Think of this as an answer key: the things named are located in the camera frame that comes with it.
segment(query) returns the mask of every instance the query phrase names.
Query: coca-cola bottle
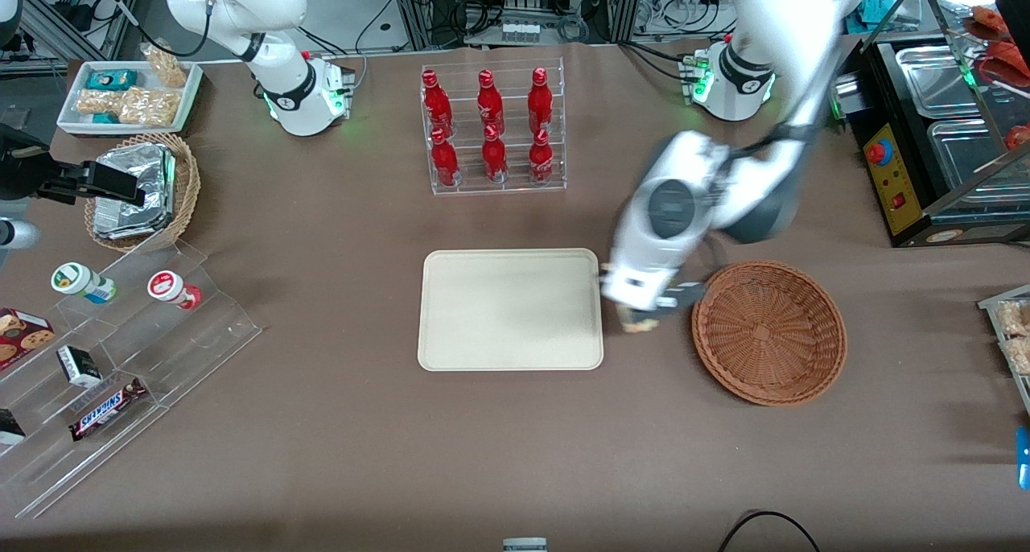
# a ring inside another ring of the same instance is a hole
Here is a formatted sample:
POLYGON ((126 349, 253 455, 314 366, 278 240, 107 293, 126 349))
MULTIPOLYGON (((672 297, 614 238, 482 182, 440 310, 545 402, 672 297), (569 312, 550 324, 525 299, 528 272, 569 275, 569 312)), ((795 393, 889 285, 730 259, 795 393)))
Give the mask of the coca-cola bottle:
POLYGON ((433 128, 430 138, 433 140, 433 167, 437 170, 437 180, 443 185, 453 186, 461 182, 461 171, 457 168, 457 152, 447 140, 447 135, 441 127, 433 128))
POLYGON ((533 71, 533 87, 529 88, 529 133, 537 134, 551 130, 551 88, 547 85, 547 69, 533 71))
POLYGON ((554 152, 548 142, 547 131, 537 131, 529 148, 529 181, 537 185, 547 184, 551 179, 551 171, 554 170, 551 166, 553 159, 554 152))
POLYGON ((505 142, 501 141, 497 127, 490 124, 483 128, 483 164, 486 164, 486 178, 494 184, 508 179, 508 153, 505 142))
POLYGON ((440 87, 437 72, 425 69, 422 72, 422 83, 425 85, 425 108, 430 112, 430 123, 433 127, 441 128, 446 137, 451 137, 454 134, 454 113, 446 91, 440 87))
POLYGON ((504 135, 504 104, 501 102, 500 91, 493 85, 493 72, 490 72, 490 69, 479 72, 479 97, 476 101, 479 104, 479 117, 483 120, 483 127, 495 126, 497 135, 504 135))

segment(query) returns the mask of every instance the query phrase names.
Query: brown woven basket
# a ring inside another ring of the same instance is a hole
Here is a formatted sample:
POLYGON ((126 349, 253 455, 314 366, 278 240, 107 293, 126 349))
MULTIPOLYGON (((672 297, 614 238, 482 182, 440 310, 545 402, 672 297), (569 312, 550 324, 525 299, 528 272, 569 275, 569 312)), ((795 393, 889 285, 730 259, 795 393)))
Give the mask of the brown woven basket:
MULTIPOLYGON (((162 232, 162 236, 165 236, 169 241, 175 241, 185 232, 190 219, 193 218, 194 208, 197 206, 197 197, 200 194, 200 172, 197 170, 197 161, 194 159, 193 152, 190 151, 190 145, 186 145, 186 142, 175 134, 133 135, 132 138, 121 142, 117 147, 125 148, 127 145, 145 144, 145 142, 168 145, 168 148, 175 153, 175 213, 172 221, 162 232)), ((90 237, 95 243, 119 252, 129 252, 141 241, 148 239, 149 236, 129 237, 114 241, 101 239, 93 232, 93 214, 96 212, 96 200, 85 201, 85 232, 90 233, 90 237)))
POLYGON ((808 274, 772 260, 724 267, 694 306, 691 331, 713 377, 758 405, 823 394, 840 375, 848 336, 833 300, 808 274))

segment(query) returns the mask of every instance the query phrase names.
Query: glass display case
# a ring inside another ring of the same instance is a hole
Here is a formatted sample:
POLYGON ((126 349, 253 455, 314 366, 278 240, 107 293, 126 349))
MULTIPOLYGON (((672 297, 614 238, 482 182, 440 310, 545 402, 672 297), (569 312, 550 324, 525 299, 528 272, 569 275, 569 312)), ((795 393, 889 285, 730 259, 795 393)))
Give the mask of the glass display case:
POLYGON ((924 5, 934 31, 873 32, 855 46, 834 111, 861 145, 894 246, 1024 240, 1030 25, 1007 0, 924 5))
POLYGON ((36 315, 53 339, 0 372, 0 409, 21 436, 0 442, 0 497, 16 518, 45 512, 261 334, 207 274, 206 258, 154 234, 99 272, 117 284, 112 300, 69 296, 36 315), (159 271, 195 285, 200 302, 184 309, 156 300, 148 284, 159 271), (65 346, 88 355, 101 380, 71 383, 59 352, 65 346), (127 384, 136 391, 128 402, 127 384), (75 432, 88 421, 89 433, 75 432))

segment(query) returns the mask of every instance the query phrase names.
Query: brown tablecloth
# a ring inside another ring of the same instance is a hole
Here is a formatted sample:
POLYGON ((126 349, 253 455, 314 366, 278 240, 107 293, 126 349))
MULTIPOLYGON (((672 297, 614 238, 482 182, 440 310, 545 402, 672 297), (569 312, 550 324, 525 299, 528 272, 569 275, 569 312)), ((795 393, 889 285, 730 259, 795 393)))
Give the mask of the brown tablecloth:
MULTIPOLYGON (((373 58, 352 119, 294 138, 251 97, 243 65, 205 71, 188 138, 203 189, 184 238, 267 331, 40 519, 4 509, 5 552, 449 552, 515 536, 555 552, 714 550, 756 508, 793 515, 824 550, 1027 549, 1030 494, 1014 467, 1026 413, 975 302, 1030 281, 1030 258, 890 248, 846 134, 819 138, 781 237, 724 241, 729 260, 812 274, 848 324, 826 394, 759 408, 707 374, 684 317, 626 336, 606 303, 605 361, 585 373, 427 373, 416 343, 428 252, 586 247, 607 260, 659 138, 696 128, 744 144, 775 104, 721 124, 615 46, 464 49, 373 58), (566 67, 568 192, 434 197, 420 65, 553 54, 566 67)), ((59 134, 53 152, 114 144, 59 134)), ((53 267, 115 257, 91 243, 80 206, 40 201, 28 217, 45 239, 0 274, 6 305, 45 309, 53 267)), ((739 540, 731 550, 804 549, 777 519, 739 540)))

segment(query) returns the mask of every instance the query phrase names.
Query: stainless steel tray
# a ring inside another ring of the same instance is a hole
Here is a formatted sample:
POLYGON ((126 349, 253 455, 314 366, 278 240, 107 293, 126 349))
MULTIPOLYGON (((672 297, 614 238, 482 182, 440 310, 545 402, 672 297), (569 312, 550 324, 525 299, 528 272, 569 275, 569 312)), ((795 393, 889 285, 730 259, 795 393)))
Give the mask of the stainless steel tray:
POLYGON ((904 72, 920 115, 946 119, 980 114, 976 100, 962 81, 962 72, 949 46, 913 46, 898 50, 894 60, 904 72))
MULTIPOLYGON (((948 184, 955 189, 999 156, 983 119, 946 119, 927 128, 927 137, 948 184)), ((964 197, 969 203, 1030 200, 1030 173, 1008 167, 964 197)))

